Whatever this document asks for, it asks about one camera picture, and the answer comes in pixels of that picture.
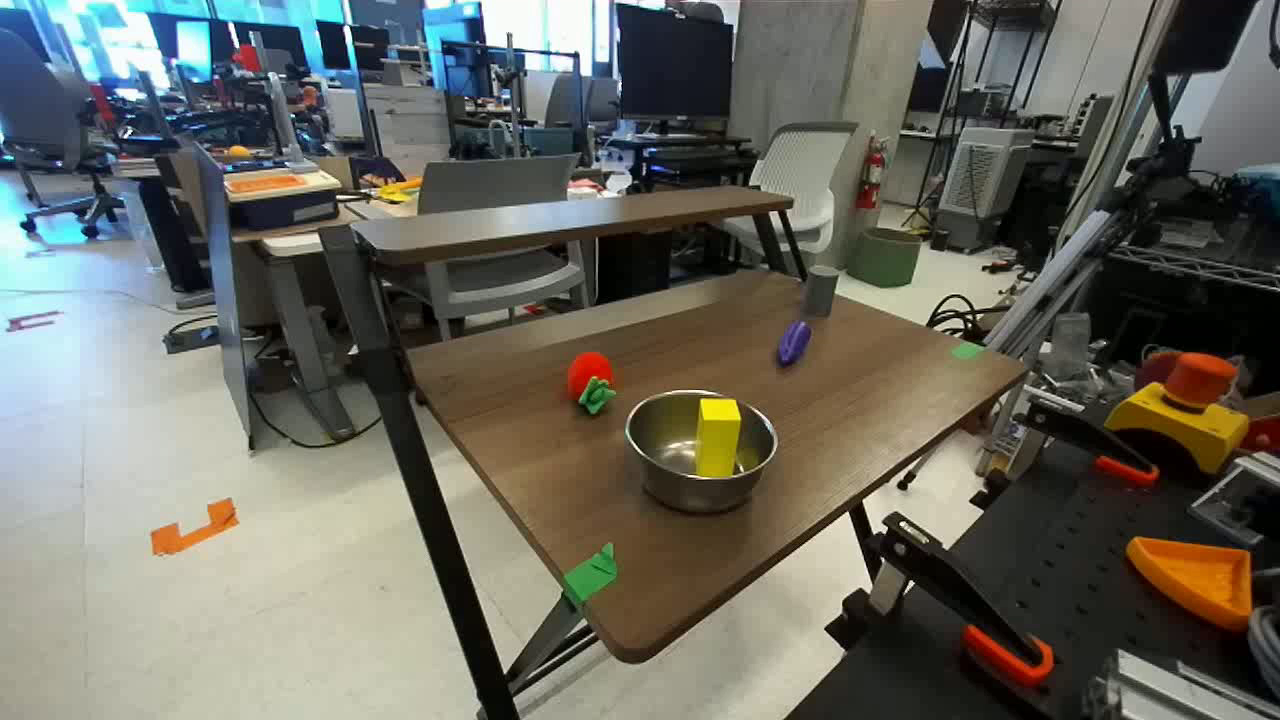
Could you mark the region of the yellow block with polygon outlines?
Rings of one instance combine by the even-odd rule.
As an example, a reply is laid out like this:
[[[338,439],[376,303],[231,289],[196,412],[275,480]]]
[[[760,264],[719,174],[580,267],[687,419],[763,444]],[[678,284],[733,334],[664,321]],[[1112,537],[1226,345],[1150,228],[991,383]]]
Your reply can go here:
[[[694,471],[704,480],[724,480],[735,471],[740,452],[740,404],[728,396],[707,396],[694,404]]]

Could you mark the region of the red toy tomato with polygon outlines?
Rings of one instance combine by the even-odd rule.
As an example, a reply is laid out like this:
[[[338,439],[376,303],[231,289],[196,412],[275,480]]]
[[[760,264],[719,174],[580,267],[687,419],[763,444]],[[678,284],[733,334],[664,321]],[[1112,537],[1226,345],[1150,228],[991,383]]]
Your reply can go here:
[[[577,351],[565,375],[565,396],[582,418],[598,418],[617,399],[612,360],[602,351]]]

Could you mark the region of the metal bowl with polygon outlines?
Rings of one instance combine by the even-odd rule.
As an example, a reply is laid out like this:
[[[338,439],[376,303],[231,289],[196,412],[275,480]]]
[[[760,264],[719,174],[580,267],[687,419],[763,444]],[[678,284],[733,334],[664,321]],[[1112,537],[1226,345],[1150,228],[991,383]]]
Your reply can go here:
[[[633,404],[625,444],[641,487],[676,514],[740,508],[778,452],[776,424],[746,399],[673,390]]]

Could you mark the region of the purple toy eggplant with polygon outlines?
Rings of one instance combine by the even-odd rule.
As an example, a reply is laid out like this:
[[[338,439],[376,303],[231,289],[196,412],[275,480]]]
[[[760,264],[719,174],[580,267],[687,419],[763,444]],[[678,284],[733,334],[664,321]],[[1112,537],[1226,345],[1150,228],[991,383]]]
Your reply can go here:
[[[776,365],[778,367],[792,367],[804,360],[808,351],[808,340],[811,340],[811,326],[808,321],[792,321],[776,345]]]

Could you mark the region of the grey office chair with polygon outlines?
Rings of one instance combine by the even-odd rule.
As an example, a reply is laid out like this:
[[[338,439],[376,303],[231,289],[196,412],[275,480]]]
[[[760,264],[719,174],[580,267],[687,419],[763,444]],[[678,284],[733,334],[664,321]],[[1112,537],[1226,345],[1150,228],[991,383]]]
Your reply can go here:
[[[446,161],[423,167],[414,196],[418,216],[477,214],[506,204],[565,200],[572,157],[503,157],[503,161]],[[588,299],[582,248],[506,248],[484,258],[433,261],[410,291],[433,309],[437,334],[450,335],[463,315],[521,309],[572,291]]]

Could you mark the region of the grey cylinder cup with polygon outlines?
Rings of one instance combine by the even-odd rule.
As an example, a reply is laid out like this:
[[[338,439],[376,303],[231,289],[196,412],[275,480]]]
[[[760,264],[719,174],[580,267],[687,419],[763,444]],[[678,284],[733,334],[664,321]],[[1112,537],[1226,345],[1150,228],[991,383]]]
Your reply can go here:
[[[804,315],[824,321],[824,315],[833,315],[833,303],[835,303],[835,277],[811,273],[804,284]]]

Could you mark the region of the green tape marker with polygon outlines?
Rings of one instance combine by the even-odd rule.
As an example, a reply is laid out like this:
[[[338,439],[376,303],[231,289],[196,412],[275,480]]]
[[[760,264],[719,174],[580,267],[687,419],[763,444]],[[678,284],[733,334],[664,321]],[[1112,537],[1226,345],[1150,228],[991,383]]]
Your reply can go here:
[[[617,547],[598,545],[588,562],[565,572],[561,587],[572,603],[588,603],[617,580]]]
[[[953,345],[953,360],[979,360],[988,348],[979,345]]]

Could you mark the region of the narrow brown side table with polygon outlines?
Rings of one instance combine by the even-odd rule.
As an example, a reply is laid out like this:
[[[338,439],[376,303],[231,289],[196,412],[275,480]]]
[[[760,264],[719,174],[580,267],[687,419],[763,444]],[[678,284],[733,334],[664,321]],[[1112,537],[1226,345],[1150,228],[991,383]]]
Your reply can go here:
[[[433,216],[355,221],[320,236],[344,321],[364,360],[387,433],[410,430],[405,351],[379,311],[379,273],[429,261],[470,261],[572,242],[673,233],[700,221],[746,216],[771,273],[808,277],[792,233],[792,196],[760,189],[676,189],[637,196],[567,196],[539,204],[463,207]]]

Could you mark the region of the red fire extinguisher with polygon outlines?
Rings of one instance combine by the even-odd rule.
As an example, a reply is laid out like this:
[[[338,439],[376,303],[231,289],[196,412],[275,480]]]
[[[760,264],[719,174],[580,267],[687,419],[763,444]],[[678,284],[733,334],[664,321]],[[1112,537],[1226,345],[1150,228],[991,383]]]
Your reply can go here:
[[[860,178],[860,189],[856,189],[856,214],[877,214],[879,207],[885,167],[889,167],[885,139],[868,139],[863,178]]]

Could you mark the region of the black orange clamp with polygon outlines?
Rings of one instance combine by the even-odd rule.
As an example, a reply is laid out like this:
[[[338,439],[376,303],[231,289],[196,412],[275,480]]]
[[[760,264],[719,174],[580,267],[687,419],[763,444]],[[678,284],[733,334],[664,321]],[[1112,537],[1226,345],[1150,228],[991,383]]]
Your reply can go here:
[[[1047,433],[1047,438],[1057,438],[1064,444],[1083,449],[1098,477],[1112,477],[1112,480],[1131,484],[1131,487],[1150,487],[1158,480],[1158,468],[1144,452],[1134,452],[1116,433],[1104,433],[1083,418],[1072,418],[1072,412],[1059,412],[1059,408],[1047,408],[1047,404],[1030,404],[1024,412],[1024,424],[1036,430],[1036,433]]]
[[[1057,671],[1051,643],[1001,612],[923,523],[890,514],[877,537],[877,552],[877,612],[890,612],[903,600],[903,587],[916,584],[965,621],[961,643],[988,676],[1024,693],[1047,683]]]

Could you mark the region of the yellow emergency stop box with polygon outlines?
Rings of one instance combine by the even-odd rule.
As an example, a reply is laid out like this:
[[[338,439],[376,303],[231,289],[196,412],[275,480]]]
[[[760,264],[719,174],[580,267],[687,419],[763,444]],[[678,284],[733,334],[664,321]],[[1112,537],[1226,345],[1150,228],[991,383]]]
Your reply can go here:
[[[1128,391],[1104,419],[1108,433],[1156,433],[1178,444],[1203,477],[1217,477],[1248,438],[1248,418],[1226,408],[1237,365],[1211,351],[1178,351],[1164,381]]]

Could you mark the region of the orange wedge piece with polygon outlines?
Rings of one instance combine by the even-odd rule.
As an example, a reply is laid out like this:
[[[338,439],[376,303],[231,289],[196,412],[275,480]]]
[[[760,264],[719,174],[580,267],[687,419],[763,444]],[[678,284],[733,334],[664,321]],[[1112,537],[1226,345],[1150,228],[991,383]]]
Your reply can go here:
[[[1242,632],[1252,618],[1252,556],[1226,545],[1131,537],[1128,564],[1173,603],[1221,632]]]

